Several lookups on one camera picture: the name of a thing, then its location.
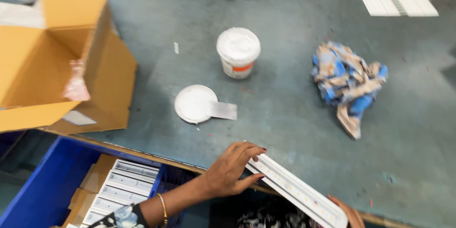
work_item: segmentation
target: hand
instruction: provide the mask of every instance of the hand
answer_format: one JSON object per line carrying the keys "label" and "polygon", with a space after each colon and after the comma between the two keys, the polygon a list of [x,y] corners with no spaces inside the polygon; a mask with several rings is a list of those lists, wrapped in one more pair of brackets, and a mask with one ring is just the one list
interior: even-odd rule
{"label": "hand", "polygon": [[261,148],[249,142],[232,143],[212,166],[198,177],[201,188],[206,190],[209,198],[236,195],[250,185],[265,177],[264,174],[254,174],[239,180],[245,165],[250,159],[258,161],[257,156],[266,153]]}

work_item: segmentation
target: bracelet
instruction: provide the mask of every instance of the bracelet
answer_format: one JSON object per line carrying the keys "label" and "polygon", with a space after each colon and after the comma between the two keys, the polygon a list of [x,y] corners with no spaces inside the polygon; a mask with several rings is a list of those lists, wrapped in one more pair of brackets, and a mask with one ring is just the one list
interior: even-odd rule
{"label": "bracelet", "polygon": [[157,195],[160,197],[161,199],[161,204],[163,205],[163,216],[165,217],[164,219],[164,222],[165,222],[165,225],[168,223],[168,215],[166,214],[166,207],[165,207],[165,202],[163,201],[163,197],[160,193],[157,193]]}

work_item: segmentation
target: white light fixture housing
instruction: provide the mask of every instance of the white light fixture housing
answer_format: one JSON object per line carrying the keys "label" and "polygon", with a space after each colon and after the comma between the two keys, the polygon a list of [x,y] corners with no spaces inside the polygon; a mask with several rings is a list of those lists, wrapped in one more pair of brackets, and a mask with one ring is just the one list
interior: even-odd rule
{"label": "white light fixture housing", "polygon": [[266,184],[324,228],[347,228],[348,218],[339,206],[265,154],[258,156],[258,162],[250,159],[245,167],[254,174],[263,173]]}

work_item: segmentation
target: patterned clothing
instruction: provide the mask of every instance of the patterned clothing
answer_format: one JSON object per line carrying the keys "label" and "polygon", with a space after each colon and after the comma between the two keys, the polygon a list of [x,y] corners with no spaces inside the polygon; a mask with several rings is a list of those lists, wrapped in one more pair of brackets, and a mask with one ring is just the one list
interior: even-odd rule
{"label": "patterned clothing", "polygon": [[119,208],[89,228],[148,228],[138,204]]}

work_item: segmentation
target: white plastic container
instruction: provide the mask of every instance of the white plastic container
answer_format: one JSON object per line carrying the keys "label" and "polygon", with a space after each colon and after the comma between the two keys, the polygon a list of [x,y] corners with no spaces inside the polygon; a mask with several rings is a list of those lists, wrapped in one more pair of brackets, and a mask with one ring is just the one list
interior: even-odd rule
{"label": "white plastic container", "polygon": [[217,40],[223,71],[234,79],[244,79],[252,73],[260,51],[258,38],[246,28],[230,28],[221,33]]}

